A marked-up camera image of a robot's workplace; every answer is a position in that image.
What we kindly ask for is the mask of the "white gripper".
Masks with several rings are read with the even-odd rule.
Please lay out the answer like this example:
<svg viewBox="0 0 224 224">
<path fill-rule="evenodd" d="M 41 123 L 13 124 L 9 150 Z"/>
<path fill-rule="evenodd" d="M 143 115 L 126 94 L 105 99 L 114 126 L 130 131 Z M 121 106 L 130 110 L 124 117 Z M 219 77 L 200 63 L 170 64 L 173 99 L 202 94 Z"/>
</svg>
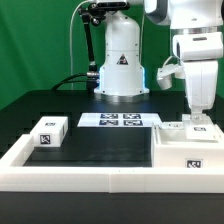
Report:
<svg viewBox="0 0 224 224">
<path fill-rule="evenodd" d="M 223 35 L 221 32 L 175 35 L 172 44 L 173 54 L 183 69 L 191 120 L 200 122 L 202 111 L 214 104 Z"/>
</svg>

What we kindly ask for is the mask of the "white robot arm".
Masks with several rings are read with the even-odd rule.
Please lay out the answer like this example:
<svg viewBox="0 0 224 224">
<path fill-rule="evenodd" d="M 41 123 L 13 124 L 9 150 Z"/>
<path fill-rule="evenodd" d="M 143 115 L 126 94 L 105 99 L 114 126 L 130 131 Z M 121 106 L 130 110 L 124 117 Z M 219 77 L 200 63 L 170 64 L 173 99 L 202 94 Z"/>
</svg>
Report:
<svg viewBox="0 0 224 224">
<path fill-rule="evenodd" d="M 147 94 L 144 68 L 140 64 L 140 28 L 123 11 L 141 4 L 153 23 L 168 25 L 176 65 L 158 70 L 161 88 L 172 86 L 175 73 L 185 81 L 191 117 L 201 117 L 213 107 L 218 75 L 218 59 L 223 56 L 223 0 L 93 0 L 106 17 L 106 57 L 100 67 L 95 93 L 113 100 Z"/>
</svg>

